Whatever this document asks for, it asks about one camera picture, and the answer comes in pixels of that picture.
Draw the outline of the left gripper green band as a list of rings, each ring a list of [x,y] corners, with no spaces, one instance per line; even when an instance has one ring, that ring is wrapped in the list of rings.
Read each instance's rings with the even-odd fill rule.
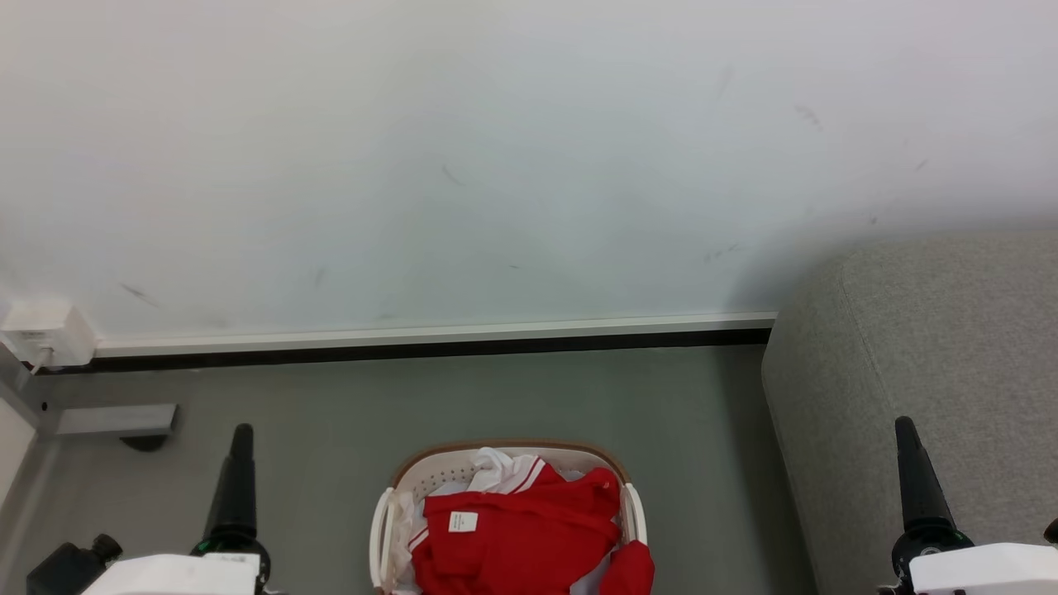
[[[243,530],[220,530],[236,524]],[[217,486],[212,498],[205,535],[191,549],[193,557],[223,559],[256,557],[255,591],[264,591],[271,573],[269,551],[256,539],[256,481],[254,429],[250,423],[237,425],[229,452],[222,462]]]

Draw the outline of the right gripper dark round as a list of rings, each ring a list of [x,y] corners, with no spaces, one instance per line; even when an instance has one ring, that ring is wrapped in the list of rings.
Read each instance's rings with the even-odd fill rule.
[[[891,551],[896,584],[889,591],[913,592],[910,571],[913,559],[945,551],[970,549],[975,543],[956,529],[936,470],[910,417],[896,418],[895,440],[904,531]]]

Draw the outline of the red garment with white label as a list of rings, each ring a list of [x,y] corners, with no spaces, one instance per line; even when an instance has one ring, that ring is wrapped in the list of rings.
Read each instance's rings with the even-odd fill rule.
[[[537,459],[509,493],[426,497],[413,576],[422,595],[570,595],[618,545],[620,509],[612,470],[567,481]]]

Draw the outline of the plain red garment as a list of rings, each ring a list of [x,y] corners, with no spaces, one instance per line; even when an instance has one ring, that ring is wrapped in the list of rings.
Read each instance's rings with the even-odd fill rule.
[[[609,566],[598,583],[598,595],[651,595],[655,576],[650,547],[641,540],[631,540],[612,551]]]

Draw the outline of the white laundry basket brown rim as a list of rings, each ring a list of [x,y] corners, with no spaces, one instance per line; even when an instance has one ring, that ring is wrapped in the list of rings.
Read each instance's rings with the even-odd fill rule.
[[[373,595],[393,595],[396,585],[397,571],[390,549],[399,516],[399,495],[411,493],[413,501],[419,503],[443,483],[468,482],[473,474],[469,461],[484,447],[492,447],[511,457],[536,455],[552,464],[558,471],[612,470],[621,484],[621,512],[618,517],[621,542],[624,545],[634,540],[643,545],[649,542],[646,513],[641,498],[623,464],[605,449],[586,443],[528,438],[435,445],[405,459],[375,505],[368,538],[368,571]]]

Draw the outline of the grey fabric sofa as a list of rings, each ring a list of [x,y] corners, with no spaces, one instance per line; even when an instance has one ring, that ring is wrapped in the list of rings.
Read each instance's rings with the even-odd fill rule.
[[[777,315],[762,380],[817,595],[894,580],[899,416],[975,545],[1043,545],[1058,519],[1058,231],[824,264]]]

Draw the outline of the black box with knob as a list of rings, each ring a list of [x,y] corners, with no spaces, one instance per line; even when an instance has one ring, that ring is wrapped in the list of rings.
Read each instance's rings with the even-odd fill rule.
[[[121,557],[117,540],[96,537],[89,549],[65,542],[26,576],[26,595],[83,595]]]

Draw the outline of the white and black skirting board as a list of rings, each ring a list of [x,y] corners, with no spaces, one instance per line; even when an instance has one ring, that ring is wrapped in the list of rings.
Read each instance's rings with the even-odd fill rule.
[[[45,375],[764,344],[776,312],[632,317],[586,321],[359,329],[247,336],[101,340],[87,363],[52,363]]]

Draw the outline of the grey metal frame bracket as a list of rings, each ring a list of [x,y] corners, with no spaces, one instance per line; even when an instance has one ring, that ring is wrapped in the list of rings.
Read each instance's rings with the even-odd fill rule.
[[[37,378],[42,366],[20,361],[0,342],[0,412],[28,426],[31,437],[172,436],[177,403],[84,405],[54,404]]]

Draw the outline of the white wall socket box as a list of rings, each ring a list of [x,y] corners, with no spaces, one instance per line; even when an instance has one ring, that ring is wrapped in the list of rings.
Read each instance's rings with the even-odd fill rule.
[[[69,302],[15,302],[0,319],[0,340],[31,366],[83,366],[96,350],[96,335]]]

